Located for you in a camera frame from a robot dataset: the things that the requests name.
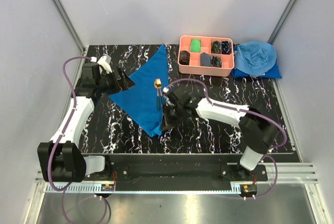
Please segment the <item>blue cloth napkin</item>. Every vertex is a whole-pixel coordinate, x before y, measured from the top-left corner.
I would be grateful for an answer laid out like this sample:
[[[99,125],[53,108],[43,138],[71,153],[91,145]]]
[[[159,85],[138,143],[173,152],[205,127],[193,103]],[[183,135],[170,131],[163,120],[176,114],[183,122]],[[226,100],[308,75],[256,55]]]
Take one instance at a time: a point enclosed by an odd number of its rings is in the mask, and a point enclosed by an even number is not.
[[[134,81],[135,86],[110,95],[109,98],[150,137],[160,136],[163,112],[157,109],[157,90],[153,83],[156,79],[160,79],[163,85],[169,83],[165,44],[162,44],[153,57],[131,74],[130,79]]]

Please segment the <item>gold spoon green handle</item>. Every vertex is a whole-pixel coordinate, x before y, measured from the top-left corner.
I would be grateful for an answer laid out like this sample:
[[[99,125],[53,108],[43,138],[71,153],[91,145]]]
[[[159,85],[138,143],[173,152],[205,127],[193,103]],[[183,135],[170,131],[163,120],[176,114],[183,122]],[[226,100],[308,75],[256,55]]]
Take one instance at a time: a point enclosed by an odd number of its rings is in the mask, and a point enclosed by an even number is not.
[[[157,90],[157,110],[161,110],[161,99],[160,99],[160,96],[159,96],[159,93],[158,93],[158,90]]]

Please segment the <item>gold fork green handle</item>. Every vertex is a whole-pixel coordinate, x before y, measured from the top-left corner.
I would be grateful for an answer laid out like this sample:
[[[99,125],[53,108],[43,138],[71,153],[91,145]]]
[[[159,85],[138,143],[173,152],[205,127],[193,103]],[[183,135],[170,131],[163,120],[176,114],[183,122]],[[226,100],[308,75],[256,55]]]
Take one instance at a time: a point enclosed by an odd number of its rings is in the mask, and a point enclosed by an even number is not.
[[[159,93],[159,96],[160,96],[160,99],[161,99],[161,103],[164,104],[165,101],[164,101],[164,97],[163,97],[163,93],[162,93],[162,82],[161,82],[160,78],[157,78],[155,80],[155,82],[156,82],[156,88],[158,90],[158,93]]]

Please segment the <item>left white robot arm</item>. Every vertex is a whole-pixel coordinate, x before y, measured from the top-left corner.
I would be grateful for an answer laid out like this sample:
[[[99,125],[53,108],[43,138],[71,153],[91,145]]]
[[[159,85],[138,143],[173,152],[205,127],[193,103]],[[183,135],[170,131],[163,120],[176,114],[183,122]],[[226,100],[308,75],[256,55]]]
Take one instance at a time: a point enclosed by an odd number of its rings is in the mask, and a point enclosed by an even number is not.
[[[69,110],[59,129],[49,142],[37,148],[45,181],[81,182],[95,174],[101,180],[112,176],[113,168],[104,156],[84,156],[78,149],[81,133],[99,99],[132,88],[135,83],[121,67],[111,69],[107,64],[86,63],[74,88]]]

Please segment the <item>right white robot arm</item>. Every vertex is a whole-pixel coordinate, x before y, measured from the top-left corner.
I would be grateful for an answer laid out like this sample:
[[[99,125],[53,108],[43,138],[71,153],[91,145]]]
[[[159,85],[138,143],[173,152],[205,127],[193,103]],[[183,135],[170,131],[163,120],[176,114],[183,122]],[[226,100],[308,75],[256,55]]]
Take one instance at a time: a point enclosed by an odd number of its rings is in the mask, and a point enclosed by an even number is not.
[[[162,90],[163,118],[161,131],[181,125],[186,117],[214,120],[238,128],[246,141],[243,155],[230,178],[249,180],[256,173],[256,167],[269,151],[278,134],[278,127],[258,110],[248,105],[233,105],[204,96],[185,94],[177,88]]]

